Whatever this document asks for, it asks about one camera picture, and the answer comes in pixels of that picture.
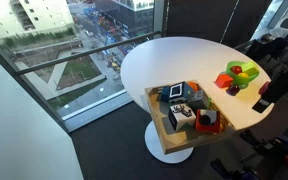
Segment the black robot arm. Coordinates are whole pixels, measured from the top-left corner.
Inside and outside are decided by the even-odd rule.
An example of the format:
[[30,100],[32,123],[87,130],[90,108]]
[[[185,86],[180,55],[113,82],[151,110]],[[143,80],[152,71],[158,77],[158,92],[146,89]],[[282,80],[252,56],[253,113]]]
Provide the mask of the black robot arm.
[[259,52],[256,57],[263,58],[270,55],[282,64],[282,68],[273,76],[273,79],[260,88],[260,99],[252,107],[256,112],[263,113],[288,91],[288,40],[278,37],[265,44]]

